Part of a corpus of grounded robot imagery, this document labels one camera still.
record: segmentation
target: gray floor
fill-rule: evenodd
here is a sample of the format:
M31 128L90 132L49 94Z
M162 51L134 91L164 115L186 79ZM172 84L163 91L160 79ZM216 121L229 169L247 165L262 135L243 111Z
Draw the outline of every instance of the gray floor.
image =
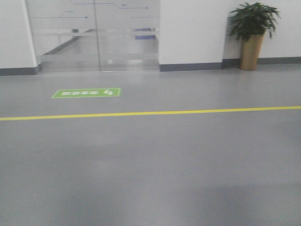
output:
M300 65L0 77L0 117L301 105ZM51 99L59 89L119 97ZM301 110L0 121L1 226L300 226Z

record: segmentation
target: yellow line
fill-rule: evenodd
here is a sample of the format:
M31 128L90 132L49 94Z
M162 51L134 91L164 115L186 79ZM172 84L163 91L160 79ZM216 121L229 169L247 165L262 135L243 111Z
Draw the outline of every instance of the yellow line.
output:
M69 119L69 118L90 118L90 117L130 116L130 115L196 114L196 113L218 113L218 112L251 112L251 111L292 110L292 109L301 109L301 106L252 107L252 108L231 108L231 109L211 109L211 110L191 110L191 111L124 112L124 113L101 113L101 114L47 115L47 116L29 116L29 117L7 117L7 118L0 118L0 121L37 120L37 119Z

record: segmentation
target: potted plant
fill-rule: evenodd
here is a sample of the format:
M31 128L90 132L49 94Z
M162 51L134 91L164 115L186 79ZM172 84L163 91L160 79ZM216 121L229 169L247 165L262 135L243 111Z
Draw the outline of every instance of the potted plant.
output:
M269 37L272 38L272 32L276 29L274 22L277 23L274 15L280 18L279 11L259 2L253 5L246 2L246 5L241 6L243 8L230 12L236 13L229 17L233 26L230 36L236 35L236 40L242 39L240 68L255 70L263 36L268 31Z

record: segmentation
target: glass door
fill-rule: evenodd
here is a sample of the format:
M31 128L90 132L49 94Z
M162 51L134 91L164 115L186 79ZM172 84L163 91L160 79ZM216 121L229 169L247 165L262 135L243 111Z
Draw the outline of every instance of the glass door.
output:
M27 0L26 4L42 72L100 69L93 1Z
M26 0L42 72L158 70L159 0Z
M159 0L94 0L102 71L158 70Z

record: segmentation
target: green floor sign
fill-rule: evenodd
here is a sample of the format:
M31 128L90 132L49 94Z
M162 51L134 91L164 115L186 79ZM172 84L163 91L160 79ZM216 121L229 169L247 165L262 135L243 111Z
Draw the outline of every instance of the green floor sign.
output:
M118 97L120 88L109 89L61 89L52 98L73 98L73 97Z

